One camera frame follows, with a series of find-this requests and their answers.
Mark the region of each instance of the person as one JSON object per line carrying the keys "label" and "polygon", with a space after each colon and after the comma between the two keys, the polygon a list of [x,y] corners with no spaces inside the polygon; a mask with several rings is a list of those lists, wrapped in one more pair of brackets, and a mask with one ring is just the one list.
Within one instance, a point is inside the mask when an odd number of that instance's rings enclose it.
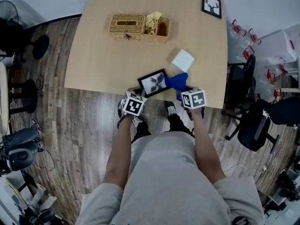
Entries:
{"label": "person", "polygon": [[19,215],[19,224],[20,225],[30,225],[32,218],[37,218],[41,211],[44,209],[48,209],[52,206],[52,204],[56,201],[56,196],[48,194],[48,198],[46,201],[38,205],[38,202],[44,195],[46,188],[43,187],[41,184],[37,183],[37,192],[35,193],[31,202],[25,206],[24,212],[22,211],[21,207],[17,206],[18,211],[20,212]]}
{"label": "person", "polygon": [[[263,225],[253,178],[224,175],[201,109],[190,110],[194,138],[174,104],[165,108],[169,132],[151,135],[131,116],[120,123],[103,182],[83,197],[76,225]],[[137,127],[132,144],[131,122]]]}
{"label": "person", "polygon": [[36,151],[44,146],[44,143],[36,136],[42,134],[42,129],[36,119],[32,119],[32,126],[16,131],[14,134],[5,135],[2,137],[5,153],[19,148],[26,148],[31,151]]}

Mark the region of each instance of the blue cloth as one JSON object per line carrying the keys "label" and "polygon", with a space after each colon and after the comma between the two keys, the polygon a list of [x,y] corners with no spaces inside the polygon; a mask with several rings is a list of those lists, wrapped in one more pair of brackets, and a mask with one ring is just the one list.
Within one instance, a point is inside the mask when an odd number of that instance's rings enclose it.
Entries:
{"label": "blue cloth", "polygon": [[180,93],[186,90],[187,79],[187,73],[177,74],[170,78],[165,77],[165,85],[168,88],[174,88],[176,90],[176,98],[178,101],[181,101]]}

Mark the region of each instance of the gray t-shirt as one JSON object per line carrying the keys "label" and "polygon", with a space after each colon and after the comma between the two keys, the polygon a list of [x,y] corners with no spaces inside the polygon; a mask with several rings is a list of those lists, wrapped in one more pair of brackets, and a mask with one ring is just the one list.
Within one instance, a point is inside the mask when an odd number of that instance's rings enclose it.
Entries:
{"label": "gray t-shirt", "polygon": [[84,197],[77,225],[222,225],[243,216],[263,225],[252,177],[211,184],[195,162],[195,140],[184,132],[146,136],[132,144],[125,189],[104,183]]}

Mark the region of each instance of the wicker basket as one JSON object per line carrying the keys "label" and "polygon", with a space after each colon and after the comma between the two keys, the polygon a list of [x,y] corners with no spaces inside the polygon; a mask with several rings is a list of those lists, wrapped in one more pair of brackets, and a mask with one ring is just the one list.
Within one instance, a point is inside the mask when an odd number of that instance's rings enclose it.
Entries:
{"label": "wicker basket", "polygon": [[142,14],[115,14],[112,16],[109,32],[115,39],[141,40],[165,43],[169,38],[170,19],[161,17],[155,35],[145,34],[146,16]]}

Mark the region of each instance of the wooden table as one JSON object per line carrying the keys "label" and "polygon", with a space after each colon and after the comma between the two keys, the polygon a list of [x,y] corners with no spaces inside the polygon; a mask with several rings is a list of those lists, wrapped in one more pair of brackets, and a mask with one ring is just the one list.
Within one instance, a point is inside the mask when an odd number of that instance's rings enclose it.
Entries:
{"label": "wooden table", "polygon": [[[67,64],[65,87],[124,94],[138,86],[137,79],[165,68],[169,76],[180,73],[170,64],[180,49],[195,61],[187,84],[205,90],[207,104],[222,108],[227,70],[225,9],[222,19],[201,11],[202,0],[89,0],[80,19]],[[161,12],[170,18],[165,44],[115,40],[108,33],[115,13]],[[153,98],[175,101],[170,89]]]}
{"label": "wooden table", "polygon": [[0,142],[2,136],[9,134],[8,129],[8,76],[3,62],[0,62],[0,102],[1,102],[1,115],[0,115]]}

